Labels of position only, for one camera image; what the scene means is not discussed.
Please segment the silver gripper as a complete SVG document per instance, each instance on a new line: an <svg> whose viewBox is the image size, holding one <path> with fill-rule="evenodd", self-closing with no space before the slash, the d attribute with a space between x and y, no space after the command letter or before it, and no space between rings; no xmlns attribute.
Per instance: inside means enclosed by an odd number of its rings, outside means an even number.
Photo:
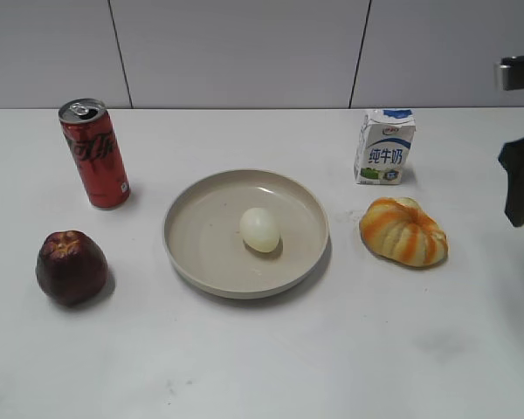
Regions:
<svg viewBox="0 0 524 419"><path fill-rule="evenodd" d="M504 57L495 68L503 91L524 90L524 55ZM507 172L505 215L519 228L524 225L524 138L505 143L498 161Z"/></svg>

